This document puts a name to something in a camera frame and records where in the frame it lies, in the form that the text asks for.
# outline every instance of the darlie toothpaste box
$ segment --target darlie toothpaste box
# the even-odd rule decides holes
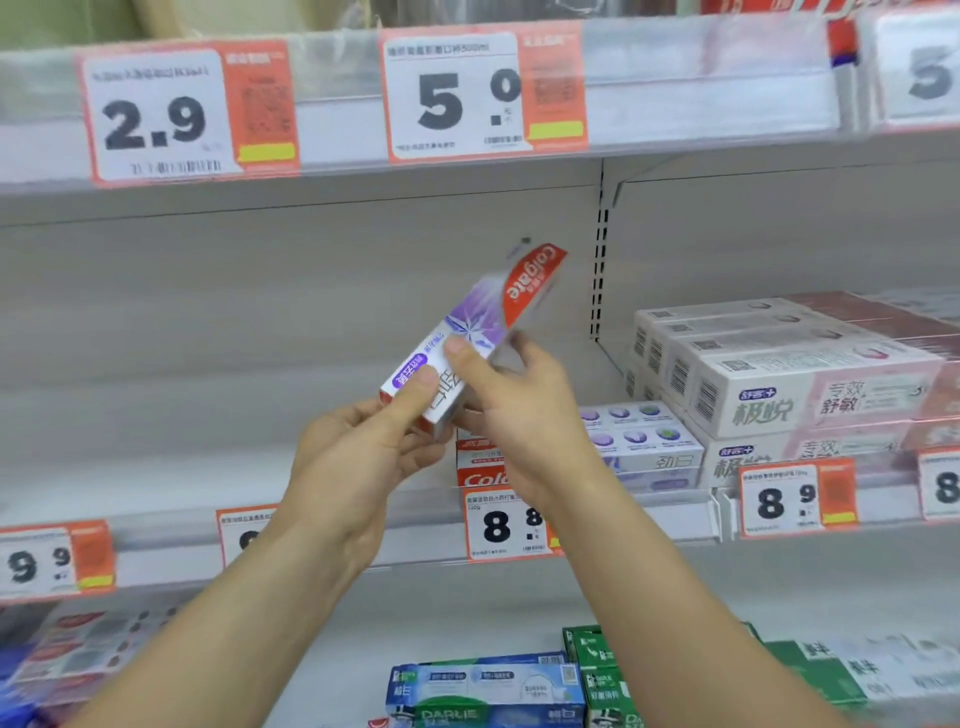
[[[583,728],[586,703],[576,665],[401,665],[386,707],[399,728]]]
[[[411,376],[427,364],[440,374],[440,392],[418,421],[427,434],[439,435],[449,424],[464,383],[450,369],[444,341],[462,336],[489,358],[554,283],[566,251],[549,243],[533,250],[517,248],[508,271],[484,276],[466,297],[427,335],[410,357],[380,387],[380,399],[389,402]]]
[[[721,439],[909,420],[942,365],[893,340],[747,353],[704,362],[687,411]]]

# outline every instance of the colgate toothpaste box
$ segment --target colgate toothpaste box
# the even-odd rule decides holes
[[[427,335],[410,357],[380,387],[380,399],[389,402],[414,373],[427,364],[440,374],[440,392],[418,421],[418,427],[437,436],[449,424],[464,383],[453,373],[444,356],[444,341],[462,336],[489,358],[550,289],[566,251],[546,243],[533,250],[517,248],[504,273],[484,276]]]

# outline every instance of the blue toothpaste box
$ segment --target blue toothpaste box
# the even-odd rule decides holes
[[[398,728],[582,728],[586,699],[576,665],[401,665],[386,708]]]

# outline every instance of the right hand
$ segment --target right hand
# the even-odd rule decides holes
[[[523,374],[498,372],[464,339],[446,341],[447,361],[482,408],[473,411],[468,404],[457,424],[500,448],[511,487],[550,520],[556,497],[606,468],[564,367],[525,334],[515,334],[512,343],[526,367]]]

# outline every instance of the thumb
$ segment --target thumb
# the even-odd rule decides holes
[[[453,373],[476,392],[481,403],[490,401],[503,375],[498,374],[469,341],[459,336],[446,340],[444,354]]]
[[[396,393],[393,401],[361,427],[376,431],[391,446],[399,446],[403,435],[430,406],[439,389],[437,370],[431,366],[421,367]]]

